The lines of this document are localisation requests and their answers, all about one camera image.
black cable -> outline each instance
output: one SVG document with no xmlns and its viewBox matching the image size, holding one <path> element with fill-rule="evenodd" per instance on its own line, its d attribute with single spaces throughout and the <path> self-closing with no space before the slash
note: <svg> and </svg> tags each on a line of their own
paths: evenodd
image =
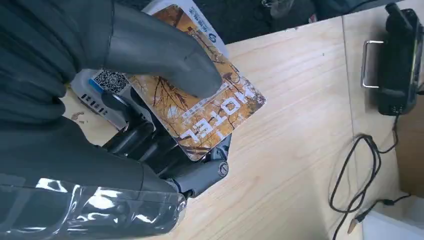
<svg viewBox="0 0 424 240">
<path fill-rule="evenodd" d="M 334 211 L 338 212 L 338 213 L 342 213 L 343 214 L 343 217 L 341 218 L 341 221 L 338 224 L 338 226 L 337 226 L 337 228 L 336 228 L 336 230 L 334 232 L 334 235 L 333 235 L 333 238 L 332 238 L 333 240 L 336 240 L 337 234 L 339 233 L 339 230 L 342 227 L 342 225 L 345 222 L 345 220 L 348 217 L 348 215 L 350 213 L 356 212 L 363 205 L 364 200 L 365 200 L 365 196 L 367 194 L 367 190 L 368 190 L 368 188 L 370 187 L 370 185 L 372 184 L 372 182 L 374 181 L 374 179 L 376 178 L 377 174 L 380 171 L 380 168 L 381 168 L 381 165 L 382 165 L 381 154 L 386 154 L 386 153 L 390 152 L 399 143 L 399 137 L 398 137 L 398 119 L 399 119 L 399 116 L 396 116 L 396 118 L 394 119 L 394 124 L 393 124 L 393 129 L 392 129 L 392 131 L 394 133 L 394 143 L 387 150 L 380 151 L 379 148 L 377 147 L 376 142 L 373 140 L 373 137 L 370 136 L 370 135 L 367 135 L 367 134 L 360 134 L 360 135 L 358 135 L 357 138 L 356 138 L 356 140 L 355 140 L 355 142 L 353 143 L 352 149 L 349 151 L 346 159 L 344 160 L 343 167 L 341 168 L 340 174 L 339 174 L 339 176 L 338 176 L 338 178 L 337 178 L 337 180 L 335 182 L 335 186 L 334 186 L 334 189 L 333 189 L 333 191 L 331 193 L 331 197 L 330 197 L 330 200 L 329 200 L 329 206 L 330 206 L 330 208 L 333 209 Z M 339 188 L 340 182 L 342 181 L 342 177 L 343 177 L 343 174 L 345 173 L 346 167 L 348 166 L 349 160 L 351 159 L 352 154 L 354 153 L 357 145 L 359 144 L 359 142 L 361 140 L 364 140 L 366 142 L 366 144 L 368 145 L 368 147 L 369 147 L 369 149 L 371 150 L 371 153 L 372 153 L 372 171 L 371 171 L 371 177 L 369 178 L 369 180 L 366 183 L 366 185 L 364 186 L 364 188 L 360 192 L 358 192 L 352 198 L 352 200 L 350 201 L 350 203 L 347 206 L 347 209 L 339 209 L 339 208 L 337 208 L 337 207 L 334 206 L 334 198 L 336 196 L 336 192 L 337 192 L 337 190 Z M 358 199 L 359 199 L 359 203 L 355 207 L 353 207 L 354 204 L 355 204 L 355 202 Z"/>
</svg>

gray fabric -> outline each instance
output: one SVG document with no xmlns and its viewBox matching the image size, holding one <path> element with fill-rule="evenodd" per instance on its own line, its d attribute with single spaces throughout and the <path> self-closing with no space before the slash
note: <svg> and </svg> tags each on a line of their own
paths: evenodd
<svg viewBox="0 0 424 240">
<path fill-rule="evenodd" d="M 359 12 L 389 3 L 399 2 L 400 0 L 374 0 L 355 8 L 361 3 L 369 0 L 313 0 L 320 20 L 329 19 L 344 15 L 349 12 Z"/>
</svg>

black device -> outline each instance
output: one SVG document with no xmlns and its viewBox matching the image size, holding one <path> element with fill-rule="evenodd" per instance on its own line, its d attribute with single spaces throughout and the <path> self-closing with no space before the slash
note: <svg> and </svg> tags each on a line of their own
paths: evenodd
<svg viewBox="0 0 424 240">
<path fill-rule="evenodd" d="M 197 197 L 227 175 L 231 135 L 199 161 L 191 161 L 134 88 L 131 89 L 130 96 L 136 104 L 149 112 L 152 122 L 136 114 L 124 97 L 103 92 L 101 98 L 104 104 L 124 113 L 127 121 L 127 127 L 112 137 L 103 148 L 112 154 L 147 164 L 159 178 L 186 198 Z"/>
<path fill-rule="evenodd" d="M 387 116 L 407 114 L 416 104 L 419 88 L 423 26 L 413 9 L 400 10 L 395 4 L 385 7 L 384 41 L 364 43 L 361 84 L 377 89 L 378 112 Z M 370 44 L 381 44 L 378 56 L 377 85 L 366 83 L 367 51 Z"/>
</svg>

black sleeve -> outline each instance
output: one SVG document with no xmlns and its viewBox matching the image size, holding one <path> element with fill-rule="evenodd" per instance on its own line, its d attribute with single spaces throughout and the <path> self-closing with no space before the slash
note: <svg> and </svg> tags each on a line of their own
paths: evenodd
<svg viewBox="0 0 424 240">
<path fill-rule="evenodd" d="M 0 174 L 28 186 L 51 178 L 174 191 L 147 166 L 90 144 L 60 98 L 84 68 L 159 73 L 209 97 L 221 77 L 191 37 L 111 0 L 2 0 L 0 41 Z"/>
</svg>

metal handle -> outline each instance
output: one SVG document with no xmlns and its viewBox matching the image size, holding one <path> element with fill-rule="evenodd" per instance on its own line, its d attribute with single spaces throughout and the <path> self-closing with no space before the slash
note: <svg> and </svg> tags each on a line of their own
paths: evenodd
<svg viewBox="0 0 424 240">
<path fill-rule="evenodd" d="M 378 89 L 379 86 L 371 86 L 365 83 L 365 73 L 367 68 L 367 53 L 368 53 L 368 45 L 369 44 L 384 44 L 384 41 L 374 41 L 368 40 L 363 44 L 363 53 L 362 53 L 362 70 L 360 72 L 360 83 L 362 87 L 368 89 Z"/>
</svg>

